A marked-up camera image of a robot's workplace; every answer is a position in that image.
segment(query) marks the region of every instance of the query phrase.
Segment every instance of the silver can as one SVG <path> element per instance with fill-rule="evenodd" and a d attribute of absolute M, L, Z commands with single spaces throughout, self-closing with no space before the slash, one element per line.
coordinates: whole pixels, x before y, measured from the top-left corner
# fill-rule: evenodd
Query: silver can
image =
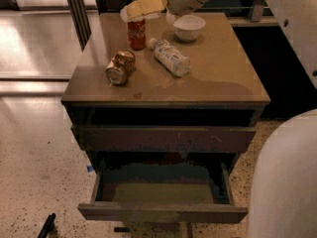
<path fill-rule="evenodd" d="M 129 50 L 119 50 L 109 62 L 106 75 L 113 84 L 125 84 L 136 70 L 136 56 Z"/>

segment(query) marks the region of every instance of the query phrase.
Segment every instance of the white bowl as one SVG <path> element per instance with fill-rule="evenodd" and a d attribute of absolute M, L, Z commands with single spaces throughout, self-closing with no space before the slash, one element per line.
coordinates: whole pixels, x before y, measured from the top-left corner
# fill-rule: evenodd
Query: white bowl
<path fill-rule="evenodd" d="M 175 34 L 183 42 L 193 42 L 205 27 L 204 19 L 194 15 L 184 15 L 173 23 Z"/>

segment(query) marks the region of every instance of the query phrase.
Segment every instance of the soda can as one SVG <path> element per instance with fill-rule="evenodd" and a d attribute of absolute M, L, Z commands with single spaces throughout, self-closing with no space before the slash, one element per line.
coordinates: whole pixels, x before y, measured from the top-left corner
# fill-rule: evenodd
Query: soda can
<path fill-rule="evenodd" d="M 146 20 L 128 22 L 129 45 L 132 50 L 139 51 L 146 46 Z"/>
<path fill-rule="evenodd" d="M 135 71 L 136 57 L 129 50 L 119 50 L 109 62 L 106 75 L 113 84 L 125 84 Z"/>

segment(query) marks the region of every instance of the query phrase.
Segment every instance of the floor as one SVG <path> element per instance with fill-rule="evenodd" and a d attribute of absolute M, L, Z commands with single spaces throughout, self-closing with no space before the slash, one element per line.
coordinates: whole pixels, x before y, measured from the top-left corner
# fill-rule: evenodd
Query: floor
<path fill-rule="evenodd" d="M 88 14 L 93 32 L 97 14 Z M 68 13 L 0 11 L 0 74 L 71 76 L 81 53 Z M 77 205 L 88 202 L 95 173 L 70 131 L 60 98 L 66 82 L 0 83 L 0 237 L 37 237 L 56 214 L 50 237 L 180 237 L 178 226 L 86 221 Z M 257 125 L 249 149 L 230 175 L 235 202 L 249 206 L 257 157 L 280 121 Z M 115 233 L 127 226 L 130 234 Z M 247 238 L 240 224 L 191 224 L 193 237 Z"/>

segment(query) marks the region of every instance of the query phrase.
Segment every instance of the drawer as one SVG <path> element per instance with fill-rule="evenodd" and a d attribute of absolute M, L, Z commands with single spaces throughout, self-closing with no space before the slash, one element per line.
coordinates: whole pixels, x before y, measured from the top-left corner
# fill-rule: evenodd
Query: drawer
<path fill-rule="evenodd" d="M 91 202 L 80 203 L 78 210 L 87 220 L 239 223 L 248 209 L 235 206 L 226 164 L 205 158 L 109 165 L 97 175 Z"/>
<path fill-rule="evenodd" d="M 252 127 L 72 126 L 83 151 L 243 153 Z"/>

